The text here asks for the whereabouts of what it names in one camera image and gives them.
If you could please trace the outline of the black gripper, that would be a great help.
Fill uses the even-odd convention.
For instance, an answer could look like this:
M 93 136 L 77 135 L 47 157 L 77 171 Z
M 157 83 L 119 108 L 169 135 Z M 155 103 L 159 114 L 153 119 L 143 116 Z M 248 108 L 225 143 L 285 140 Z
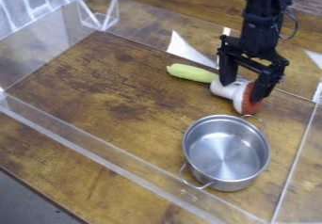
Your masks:
M 236 81 L 241 66 L 258 73 L 250 100 L 260 103 L 280 83 L 290 61 L 274 49 L 260 52 L 249 50 L 236 37 L 222 35 L 221 41 L 222 45 L 218 48 L 221 83 L 228 86 Z

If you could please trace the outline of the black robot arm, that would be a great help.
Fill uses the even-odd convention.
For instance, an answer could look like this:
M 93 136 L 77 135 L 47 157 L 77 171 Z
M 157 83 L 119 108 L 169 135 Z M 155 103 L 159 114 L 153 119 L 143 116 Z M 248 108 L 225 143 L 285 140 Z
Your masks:
M 237 79 L 238 68 L 246 67 L 258 73 L 250 91 L 250 101 L 261 102 L 272 93 L 285 76 L 285 68 L 290 61 L 276 50 L 278 40 L 284 38 L 281 30 L 285 15 L 293 0 L 246 0 L 244 10 L 244 27 L 240 38 L 221 36 L 222 46 L 218 49 L 219 79 L 226 87 Z

